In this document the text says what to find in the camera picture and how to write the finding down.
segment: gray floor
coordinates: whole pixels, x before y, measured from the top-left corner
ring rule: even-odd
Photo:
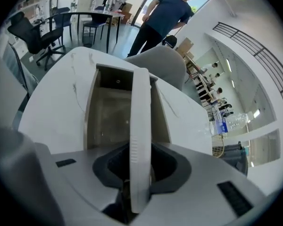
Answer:
[[[107,41],[107,29],[108,26],[104,26],[104,31],[103,31],[103,37],[100,39],[100,32],[101,28],[98,29],[96,38],[95,38],[95,43],[92,46],[92,49],[100,50],[102,52],[106,52],[106,41]],[[117,27],[111,27],[111,33],[110,33],[110,43],[109,43],[109,54],[114,55],[118,58],[126,58],[127,54],[129,53],[131,46],[134,42],[134,39],[138,33],[139,29],[129,26],[129,25],[124,25],[121,24],[119,28],[119,35],[118,35],[118,42],[116,43],[116,33],[117,33]],[[78,44],[77,42],[77,36],[76,34],[73,34],[73,41],[70,40],[69,36],[69,28],[65,27],[64,28],[64,33],[63,33],[63,41],[64,45],[66,47],[66,52],[69,52],[71,49],[82,46],[81,43]],[[84,37],[84,43],[87,43],[89,40],[88,37]],[[41,80],[44,75],[46,74],[46,71],[44,71],[44,66],[43,63],[45,61],[41,61],[41,66],[38,67],[36,65],[36,60],[40,57],[40,54],[42,51],[37,54],[37,55],[32,55],[30,53],[27,53],[25,56],[22,57],[21,61],[23,64],[27,67],[27,69],[38,79]],[[33,56],[33,61],[29,62],[29,58]],[[54,66],[54,64],[57,61],[50,60],[48,63],[48,71],[50,68]],[[200,98],[198,96],[196,87],[194,82],[189,79],[189,81],[184,84],[183,87],[183,93],[185,93],[187,96],[195,100],[197,103],[201,105]]]

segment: blue t-shirt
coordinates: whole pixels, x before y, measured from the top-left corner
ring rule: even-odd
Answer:
[[[163,38],[180,21],[188,23],[194,15],[190,5],[183,0],[158,0],[159,4],[150,15],[147,25],[156,30]]]

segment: tree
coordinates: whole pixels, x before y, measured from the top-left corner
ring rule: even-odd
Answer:
[[[191,9],[192,9],[193,13],[196,13],[196,11],[197,11],[197,7],[196,6],[191,6]]]

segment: metal railing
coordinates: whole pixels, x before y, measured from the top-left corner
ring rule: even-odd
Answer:
[[[246,33],[221,22],[213,30],[232,39],[251,53],[271,76],[283,98],[283,64],[264,45]]]

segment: chair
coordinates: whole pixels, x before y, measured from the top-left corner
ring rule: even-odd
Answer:
[[[174,35],[165,37],[164,40],[162,40],[162,45],[166,45],[166,44],[171,48],[175,48],[177,44],[177,38]]]
[[[84,28],[85,27],[89,27],[89,37],[90,37],[90,33],[91,33],[91,28],[95,28],[93,43],[95,42],[95,36],[96,36],[97,29],[99,27],[102,27],[102,31],[101,31],[101,34],[100,34],[100,39],[102,39],[103,29],[104,29],[104,25],[106,24],[107,18],[100,15],[100,14],[91,14],[91,17],[92,17],[92,21],[83,24],[82,42],[83,42]]]
[[[57,40],[59,37],[62,36],[63,28],[52,30],[41,37],[41,33],[40,33],[41,24],[43,23],[33,26],[29,22],[29,20],[26,17],[24,17],[24,13],[19,12],[13,17],[11,17],[11,26],[8,27],[8,31],[11,34],[22,39],[26,43],[28,51],[32,54],[38,54],[42,49],[45,49],[45,51],[47,49],[47,52],[44,53],[36,61],[37,65],[40,66],[39,61],[46,57],[44,70],[47,71],[48,60],[53,54],[59,54],[59,55],[65,54],[64,52],[56,51],[59,48],[63,48],[65,50],[65,47],[63,45],[54,49],[51,49],[50,47],[50,44],[52,44],[55,40]]]
[[[125,61],[141,68],[173,85],[183,89],[186,67],[183,58],[167,46],[156,46],[139,55],[126,58]]]
[[[70,39],[72,41],[71,22],[70,22],[71,14],[61,15],[61,13],[67,13],[69,11],[70,11],[70,8],[67,8],[67,7],[65,7],[65,8],[58,8],[56,13],[55,13],[57,15],[55,15],[53,17],[53,20],[56,23],[56,28],[61,28],[62,26],[63,27],[68,27],[69,26],[69,35],[70,35]]]

